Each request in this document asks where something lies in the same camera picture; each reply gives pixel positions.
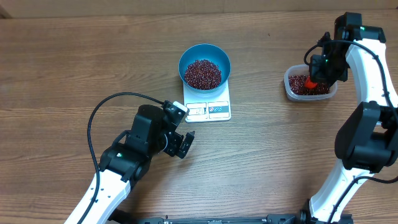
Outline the red scoop with blue handle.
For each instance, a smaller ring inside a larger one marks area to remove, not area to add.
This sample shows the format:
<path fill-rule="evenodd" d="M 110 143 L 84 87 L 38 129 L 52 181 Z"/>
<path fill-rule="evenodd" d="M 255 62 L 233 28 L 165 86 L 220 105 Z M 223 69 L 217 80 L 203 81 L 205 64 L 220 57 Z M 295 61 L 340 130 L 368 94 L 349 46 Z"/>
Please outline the red scoop with blue handle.
<path fill-rule="evenodd" d="M 304 87 L 312 90 L 312 89 L 315 89 L 317 86 L 318 86 L 318 83 L 312 82 L 310 79 L 310 76 L 308 76 L 307 79 L 305 80 Z"/>

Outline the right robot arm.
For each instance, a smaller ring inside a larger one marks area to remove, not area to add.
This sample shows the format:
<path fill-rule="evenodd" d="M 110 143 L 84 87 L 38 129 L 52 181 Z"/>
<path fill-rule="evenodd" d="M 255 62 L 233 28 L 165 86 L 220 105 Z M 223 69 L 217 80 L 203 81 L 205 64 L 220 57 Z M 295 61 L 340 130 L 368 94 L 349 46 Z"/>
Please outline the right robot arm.
<path fill-rule="evenodd" d="M 297 223 L 352 223 L 345 206 L 368 180 L 393 184 L 374 175 L 397 160 L 397 93 L 386 63 L 386 38 L 380 27 L 365 26 L 362 16 L 346 12 L 335 20 L 334 34 L 317 42 L 320 55 L 306 52 L 306 86 L 345 82 L 354 77 L 358 106 L 335 138 L 335 166 L 300 211 Z"/>

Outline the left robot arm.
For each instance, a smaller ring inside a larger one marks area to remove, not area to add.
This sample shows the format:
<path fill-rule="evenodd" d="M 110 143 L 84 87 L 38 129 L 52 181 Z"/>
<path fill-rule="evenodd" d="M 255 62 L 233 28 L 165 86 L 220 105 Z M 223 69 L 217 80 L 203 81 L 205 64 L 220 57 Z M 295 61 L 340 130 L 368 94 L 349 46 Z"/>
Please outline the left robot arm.
<path fill-rule="evenodd" d="M 148 172 L 152 158 L 163 151 L 183 159 L 194 132 L 176 133 L 189 109 L 175 101 L 161 107 L 141 105 L 131 129 L 123 131 L 101 155 L 98 170 L 67 223 L 106 223 L 136 183 Z"/>

